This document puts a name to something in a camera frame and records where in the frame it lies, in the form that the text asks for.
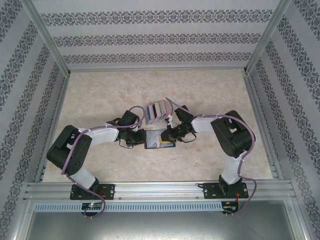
metal profile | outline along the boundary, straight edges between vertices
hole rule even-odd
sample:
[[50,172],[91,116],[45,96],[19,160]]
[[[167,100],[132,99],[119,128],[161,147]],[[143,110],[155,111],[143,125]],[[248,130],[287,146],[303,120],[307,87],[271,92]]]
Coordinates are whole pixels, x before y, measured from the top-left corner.
[[81,202],[40,202],[34,207],[35,213],[79,213]]
[[279,160],[277,158],[277,154],[269,134],[268,126],[262,108],[259,104],[256,90],[253,86],[251,76],[249,74],[244,74],[243,79],[269,163],[273,164],[277,174],[277,178],[283,180],[285,178],[283,176]]
[[132,72],[132,71],[193,71],[193,70],[241,70],[243,66],[191,66],[191,67],[116,67],[116,68],[76,68],[71,73],[103,73],[103,72]]
[[70,70],[67,66],[67,63],[60,53],[53,37],[51,36],[44,20],[40,16],[36,6],[34,5],[33,0],[21,0],[23,7],[25,8],[26,12],[28,13],[29,17],[31,18],[33,24],[35,25],[36,29],[38,30],[39,34],[41,35],[44,43],[50,50],[54,60],[58,64],[60,70],[62,71],[63,75],[66,77]]
[[[210,202],[198,187],[200,183],[217,183],[218,181],[181,181],[181,182],[102,182],[115,184],[114,200],[112,202]],[[245,181],[248,193],[254,189],[253,182]],[[72,183],[68,182],[38,182],[28,183],[23,197],[24,202],[34,203],[74,203],[70,200]],[[253,201],[287,200],[296,198],[290,180],[257,180],[257,191]],[[234,199],[216,199],[215,202],[234,201]]]
[[296,240],[311,240],[305,220],[302,216],[298,200],[285,200],[284,205],[294,234],[294,238]]
[[264,51],[265,46],[267,45],[275,29],[277,28],[277,25],[280,19],[282,18],[283,14],[285,13],[290,3],[291,3],[291,0],[280,0],[278,6],[274,10],[268,25],[266,26],[263,34],[261,35],[261,38],[259,39],[256,47],[254,48],[251,54],[251,57],[245,67],[247,73],[250,73],[255,67],[256,62],[258,61],[260,55]]
[[270,166],[270,170],[271,170],[271,174],[272,174],[273,179],[278,179],[278,174],[277,174],[277,171],[276,171],[275,164],[274,163],[269,163],[269,166]]
[[28,230],[32,221],[32,216],[35,209],[35,203],[23,202],[18,212],[16,223],[13,228],[10,240],[25,240],[27,239]]

aluminum frame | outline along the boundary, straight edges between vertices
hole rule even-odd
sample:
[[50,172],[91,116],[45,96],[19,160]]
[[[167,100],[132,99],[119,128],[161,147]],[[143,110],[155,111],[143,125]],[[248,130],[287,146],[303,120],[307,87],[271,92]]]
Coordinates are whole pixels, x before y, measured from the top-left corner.
[[[177,182],[103,182],[115,184],[114,200],[108,203],[164,203],[164,202],[220,202],[235,199],[205,199],[200,183],[218,181],[177,181]],[[253,182],[245,181],[248,193],[254,188]],[[38,182],[28,183],[11,240],[25,240],[37,203],[85,203],[88,201],[70,200],[72,183]],[[284,201],[288,218],[296,240],[309,240],[310,236],[290,180],[258,180],[257,191],[252,201]]]

slotted metal strip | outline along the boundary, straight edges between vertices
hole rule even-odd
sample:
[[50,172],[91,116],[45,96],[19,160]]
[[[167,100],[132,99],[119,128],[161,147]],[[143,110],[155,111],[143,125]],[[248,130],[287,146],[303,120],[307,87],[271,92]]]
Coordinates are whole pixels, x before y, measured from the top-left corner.
[[[75,213],[81,212],[81,202],[36,203],[37,213]],[[212,212],[222,211],[221,201],[195,202],[107,202],[105,212]]]

metal panel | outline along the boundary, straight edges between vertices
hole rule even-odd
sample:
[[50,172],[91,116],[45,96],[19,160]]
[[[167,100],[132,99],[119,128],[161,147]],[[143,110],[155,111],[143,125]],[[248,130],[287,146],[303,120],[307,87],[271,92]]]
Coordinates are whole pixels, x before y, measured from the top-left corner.
[[28,240],[292,240],[283,201],[255,201],[239,216],[220,212],[109,212],[85,219],[79,213],[35,212]]

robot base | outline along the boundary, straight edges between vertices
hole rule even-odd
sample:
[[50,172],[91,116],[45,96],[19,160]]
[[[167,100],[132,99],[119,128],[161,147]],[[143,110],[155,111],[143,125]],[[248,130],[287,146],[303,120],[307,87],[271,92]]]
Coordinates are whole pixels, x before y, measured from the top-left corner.
[[[97,186],[97,190],[95,190],[97,194],[101,195],[104,200],[113,200],[115,195],[115,185],[114,184],[99,184]],[[88,193],[87,191],[81,189],[77,185],[73,184],[70,193],[71,200],[100,200],[95,195]]]
[[249,198],[247,184],[242,182],[242,179],[234,184],[224,184],[221,175],[218,182],[206,182],[198,184],[199,188],[203,189],[205,199],[236,199],[237,193],[239,199]]

